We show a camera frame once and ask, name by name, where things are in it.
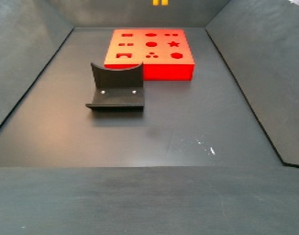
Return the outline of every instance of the black bracket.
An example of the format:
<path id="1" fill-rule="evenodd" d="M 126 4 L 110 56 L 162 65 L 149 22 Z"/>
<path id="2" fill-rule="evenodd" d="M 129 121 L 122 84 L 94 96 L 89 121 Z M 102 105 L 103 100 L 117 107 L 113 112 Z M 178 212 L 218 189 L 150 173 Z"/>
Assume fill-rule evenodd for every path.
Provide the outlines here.
<path id="1" fill-rule="evenodd" d="M 91 63 L 97 93 L 91 109 L 143 108 L 143 64 L 125 70 L 109 70 Z"/>

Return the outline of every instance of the red shape sorter block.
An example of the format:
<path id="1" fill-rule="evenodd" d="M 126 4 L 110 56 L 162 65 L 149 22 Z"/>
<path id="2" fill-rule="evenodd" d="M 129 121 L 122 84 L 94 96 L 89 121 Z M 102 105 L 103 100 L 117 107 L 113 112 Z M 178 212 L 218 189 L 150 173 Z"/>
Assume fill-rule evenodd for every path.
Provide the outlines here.
<path id="1" fill-rule="evenodd" d="M 143 62 L 145 80 L 190 81 L 195 61 L 182 29 L 118 29 L 106 68 L 126 69 Z"/>

